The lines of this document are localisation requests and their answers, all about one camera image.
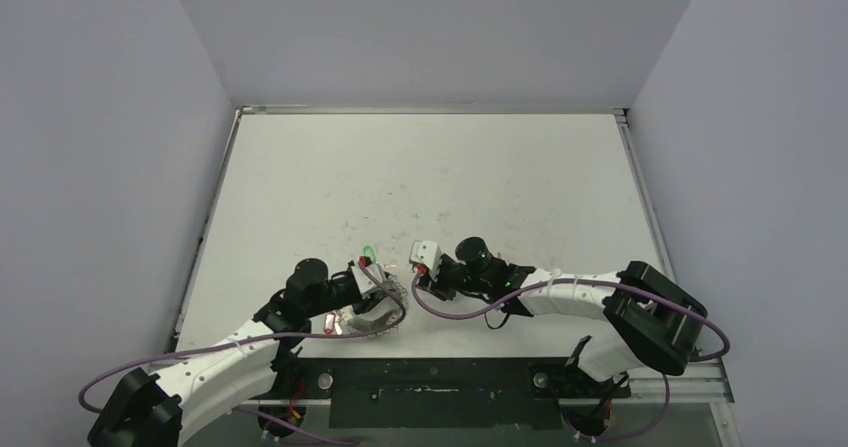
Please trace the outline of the red tagged key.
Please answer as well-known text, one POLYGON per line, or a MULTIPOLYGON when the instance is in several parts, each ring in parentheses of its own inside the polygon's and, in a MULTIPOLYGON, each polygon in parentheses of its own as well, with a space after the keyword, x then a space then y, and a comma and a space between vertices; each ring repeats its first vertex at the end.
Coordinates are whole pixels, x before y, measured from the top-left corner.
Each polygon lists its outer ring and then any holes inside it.
POLYGON ((337 336, 343 333, 340 316, 337 312, 329 312, 325 315, 322 330, 326 335, 337 336))

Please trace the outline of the black tagged key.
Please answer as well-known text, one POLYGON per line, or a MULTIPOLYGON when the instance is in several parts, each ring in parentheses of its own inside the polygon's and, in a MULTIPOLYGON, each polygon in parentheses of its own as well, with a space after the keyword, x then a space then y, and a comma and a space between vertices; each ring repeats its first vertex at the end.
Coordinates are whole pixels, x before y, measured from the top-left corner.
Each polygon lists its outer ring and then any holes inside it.
POLYGON ((509 321, 511 314, 504 311, 504 308, 509 304, 506 302, 492 303, 486 306, 486 311, 482 314, 482 318, 486 328, 490 331, 502 329, 509 321))

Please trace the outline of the metal key organizer disc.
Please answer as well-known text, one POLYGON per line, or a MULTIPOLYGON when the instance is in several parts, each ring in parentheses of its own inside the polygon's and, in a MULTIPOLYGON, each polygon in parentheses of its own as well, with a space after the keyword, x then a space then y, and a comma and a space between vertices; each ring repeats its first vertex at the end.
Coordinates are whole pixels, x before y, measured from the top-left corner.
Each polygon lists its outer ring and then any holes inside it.
POLYGON ((382 335, 393 329, 407 312, 406 289, 396 275, 386 272, 379 265, 386 277, 383 290, 336 311, 340 316, 342 334, 382 335))

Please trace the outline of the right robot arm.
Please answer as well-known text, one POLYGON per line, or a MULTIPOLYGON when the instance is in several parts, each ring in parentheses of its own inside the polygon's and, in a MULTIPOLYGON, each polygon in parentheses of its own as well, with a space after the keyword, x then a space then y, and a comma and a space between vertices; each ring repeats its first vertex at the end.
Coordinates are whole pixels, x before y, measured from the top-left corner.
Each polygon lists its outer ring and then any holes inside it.
POLYGON ((699 301, 642 261, 618 272, 566 274, 508 263, 482 238, 470 237, 453 256, 433 241, 416 241, 409 262, 419 275, 415 293, 482 300, 481 316, 499 310, 507 317, 559 315, 607 324, 607 333, 580 341, 569 358, 565 381, 580 396, 636 368, 682 375, 708 316, 699 301))

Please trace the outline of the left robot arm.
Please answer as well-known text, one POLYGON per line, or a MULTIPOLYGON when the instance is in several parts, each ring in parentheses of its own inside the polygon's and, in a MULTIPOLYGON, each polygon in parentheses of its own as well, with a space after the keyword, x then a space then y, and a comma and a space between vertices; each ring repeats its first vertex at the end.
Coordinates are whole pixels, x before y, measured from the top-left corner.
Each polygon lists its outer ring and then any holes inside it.
POLYGON ((313 337, 312 318, 364 302, 385 281, 361 256, 332 274, 320 259, 299 262, 283 289, 216 344, 169 355, 148 372, 141 361, 122 378, 87 435, 92 446, 181 446, 244 401, 297 387, 294 348, 313 337))

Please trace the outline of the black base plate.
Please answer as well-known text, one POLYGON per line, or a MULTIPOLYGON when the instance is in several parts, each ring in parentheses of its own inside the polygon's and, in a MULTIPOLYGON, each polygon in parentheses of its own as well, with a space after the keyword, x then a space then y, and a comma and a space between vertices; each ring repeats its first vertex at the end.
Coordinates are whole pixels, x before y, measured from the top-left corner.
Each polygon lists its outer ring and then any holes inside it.
POLYGON ((303 358, 258 400, 329 408, 332 428, 557 429, 556 401, 599 413, 631 395, 564 358, 303 358))

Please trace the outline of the aluminium frame rail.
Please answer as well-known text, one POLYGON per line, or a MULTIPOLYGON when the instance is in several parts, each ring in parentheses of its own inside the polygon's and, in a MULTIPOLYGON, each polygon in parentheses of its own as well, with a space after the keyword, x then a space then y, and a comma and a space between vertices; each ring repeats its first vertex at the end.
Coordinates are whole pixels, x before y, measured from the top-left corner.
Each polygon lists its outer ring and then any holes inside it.
POLYGON ((566 402, 614 398, 661 400, 668 389, 675 402, 730 402, 733 394, 722 367, 699 364, 688 373, 662 381, 640 368, 598 382, 563 358, 301 358, 286 369, 262 369, 267 381, 249 399, 281 402, 329 401, 371 393, 447 394, 454 398, 521 400, 554 392, 566 402))

